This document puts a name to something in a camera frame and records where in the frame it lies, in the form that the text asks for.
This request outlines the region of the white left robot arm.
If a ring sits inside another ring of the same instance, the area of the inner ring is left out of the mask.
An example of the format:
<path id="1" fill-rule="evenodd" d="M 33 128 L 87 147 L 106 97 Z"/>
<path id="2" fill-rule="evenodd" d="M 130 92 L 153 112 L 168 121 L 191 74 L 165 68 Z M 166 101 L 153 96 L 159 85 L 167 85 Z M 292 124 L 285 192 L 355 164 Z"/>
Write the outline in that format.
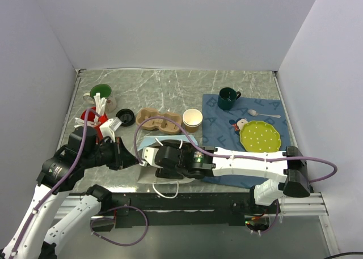
<path id="1" fill-rule="evenodd" d="M 75 208 L 53 223 L 58 209 L 85 170 L 103 165 L 120 170 L 137 163 L 120 137 L 99 141 L 95 129 L 76 128 L 68 143 L 43 163 L 31 204 L 12 240 L 1 249 L 1 258 L 56 258 L 92 216 L 105 215 L 112 210 L 112 193 L 94 185 Z"/>

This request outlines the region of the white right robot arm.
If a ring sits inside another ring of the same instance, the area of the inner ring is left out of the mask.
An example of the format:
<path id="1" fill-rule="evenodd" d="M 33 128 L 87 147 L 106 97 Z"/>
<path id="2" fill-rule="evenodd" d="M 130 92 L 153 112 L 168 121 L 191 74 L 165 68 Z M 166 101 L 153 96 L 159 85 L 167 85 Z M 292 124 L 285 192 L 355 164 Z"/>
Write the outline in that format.
<path id="1" fill-rule="evenodd" d="M 311 194 L 307 170 L 299 156 L 286 156 L 287 151 L 239 152 L 215 147 L 211 150 L 160 146 L 149 161 L 151 165 L 175 172 L 189 179 L 220 176 L 251 176 L 266 180 L 251 188 L 248 207 L 255 213 L 283 196 L 305 198 Z"/>

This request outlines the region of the light blue paper bag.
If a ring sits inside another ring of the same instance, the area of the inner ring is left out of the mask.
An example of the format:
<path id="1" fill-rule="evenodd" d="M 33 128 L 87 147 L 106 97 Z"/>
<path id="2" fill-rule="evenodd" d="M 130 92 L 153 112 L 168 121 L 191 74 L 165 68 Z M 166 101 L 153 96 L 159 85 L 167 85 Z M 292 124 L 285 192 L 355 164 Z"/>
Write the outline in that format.
<path id="1" fill-rule="evenodd" d="M 189 145 L 187 138 L 182 135 L 178 135 L 176 139 L 165 136 L 146 137 L 137 149 L 141 158 L 137 183 L 150 185 L 159 197 L 176 198 L 182 184 L 195 180 L 187 177 L 186 166 L 191 163 L 186 159 L 190 153 Z M 175 194 L 161 193 L 157 190 L 160 185 L 175 185 Z"/>

